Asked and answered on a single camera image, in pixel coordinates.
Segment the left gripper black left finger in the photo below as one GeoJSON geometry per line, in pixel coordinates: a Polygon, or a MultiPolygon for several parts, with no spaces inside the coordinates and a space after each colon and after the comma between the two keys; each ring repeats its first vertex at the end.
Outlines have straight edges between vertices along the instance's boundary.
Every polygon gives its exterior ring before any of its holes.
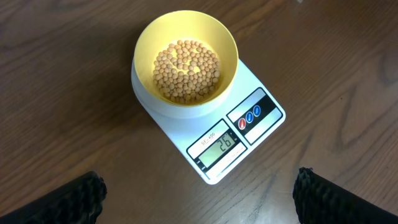
{"type": "Polygon", "coordinates": [[[106,184],[90,171],[1,217],[1,223],[95,223],[103,211],[106,184]]]}

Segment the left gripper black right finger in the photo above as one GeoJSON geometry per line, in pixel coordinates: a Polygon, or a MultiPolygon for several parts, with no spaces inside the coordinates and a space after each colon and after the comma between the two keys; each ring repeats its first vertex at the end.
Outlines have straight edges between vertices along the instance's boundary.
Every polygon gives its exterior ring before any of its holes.
{"type": "Polygon", "coordinates": [[[397,215],[383,210],[301,167],[292,197],[298,221],[304,224],[397,224],[397,215]]]}

